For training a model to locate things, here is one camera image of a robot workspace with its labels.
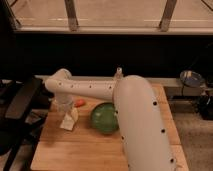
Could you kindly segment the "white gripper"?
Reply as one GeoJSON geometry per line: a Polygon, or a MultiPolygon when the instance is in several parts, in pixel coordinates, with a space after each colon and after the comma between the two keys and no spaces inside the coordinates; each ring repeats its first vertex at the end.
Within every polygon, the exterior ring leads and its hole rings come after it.
{"type": "MultiPolygon", "coordinates": [[[[68,112],[73,107],[73,99],[70,95],[58,95],[56,97],[56,104],[59,112],[68,112]]],[[[76,123],[78,120],[78,111],[73,108],[65,115],[66,121],[76,123]]]]}

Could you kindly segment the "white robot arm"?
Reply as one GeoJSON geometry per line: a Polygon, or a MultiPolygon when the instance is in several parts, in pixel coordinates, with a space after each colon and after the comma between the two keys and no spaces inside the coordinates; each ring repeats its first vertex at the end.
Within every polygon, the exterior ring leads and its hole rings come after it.
{"type": "Polygon", "coordinates": [[[145,78],[120,75],[106,80],[77,80],[66,69],[46,79],[57,100],[80,95],[115,106],[129,171],[176,171],[177,164],[154,90],[145,78]]]}

